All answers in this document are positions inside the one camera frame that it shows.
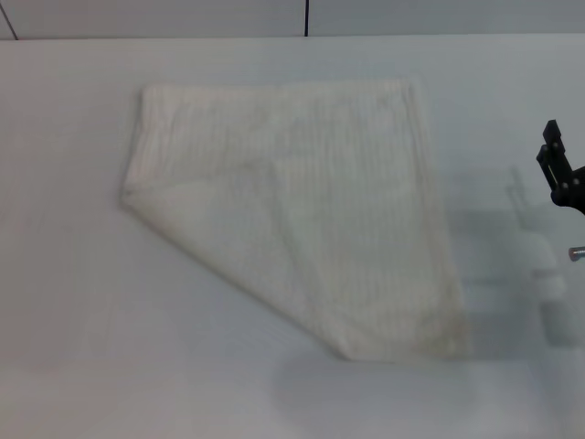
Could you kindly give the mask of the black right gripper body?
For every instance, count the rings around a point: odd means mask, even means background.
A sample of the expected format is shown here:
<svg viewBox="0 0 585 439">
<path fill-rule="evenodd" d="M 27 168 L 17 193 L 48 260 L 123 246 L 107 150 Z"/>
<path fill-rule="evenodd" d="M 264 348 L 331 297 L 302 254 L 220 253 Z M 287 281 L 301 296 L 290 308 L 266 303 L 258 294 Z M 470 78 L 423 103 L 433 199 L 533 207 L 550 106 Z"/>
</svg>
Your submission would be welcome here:
<svg viewBox="0 0 585 439">
<path fill-rule="evenodd" d="M 584 167 L 552 166 L 551 199 L 559 207 L 584 209 Z"/>
</svg>

